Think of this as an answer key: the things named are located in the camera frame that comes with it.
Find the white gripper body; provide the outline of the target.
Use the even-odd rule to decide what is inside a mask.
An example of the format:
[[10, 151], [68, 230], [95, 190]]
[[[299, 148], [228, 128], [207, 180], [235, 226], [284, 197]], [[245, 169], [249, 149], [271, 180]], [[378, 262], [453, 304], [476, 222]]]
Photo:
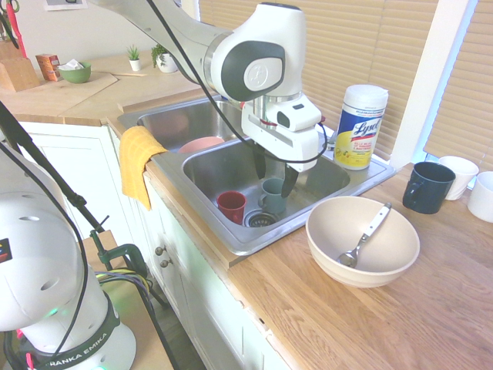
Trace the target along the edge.
[[299, 173], [313, 168], [317, 163], [315, 157], [318, 155], [319, 134], [313, 126], [297, 132], [289, 131], [280, 124], [268, 129], [253, 114], [253, 104], [245, 103], [241, 128], [256, 144], [280, 160], [286, 160]]

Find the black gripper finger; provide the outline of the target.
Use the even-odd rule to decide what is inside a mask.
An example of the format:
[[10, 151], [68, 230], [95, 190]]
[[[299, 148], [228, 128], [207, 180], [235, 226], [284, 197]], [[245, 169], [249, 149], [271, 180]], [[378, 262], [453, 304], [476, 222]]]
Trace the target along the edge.
[[293, 167], [291, 167], [288, 164], [285, 165], [284, 180], [281, 187], [282, 198], [287, 198], [290, 195], [291, 191], [293, 190], [297, 182], [298, 176], [299, 176], [299, 172], [297, 170], [295, 170]]
[[262, 146], [255, 146], [253, 148], [253, 160], [258, 179], [261, 180], [265, 177], [267, 170], [265, 149]]

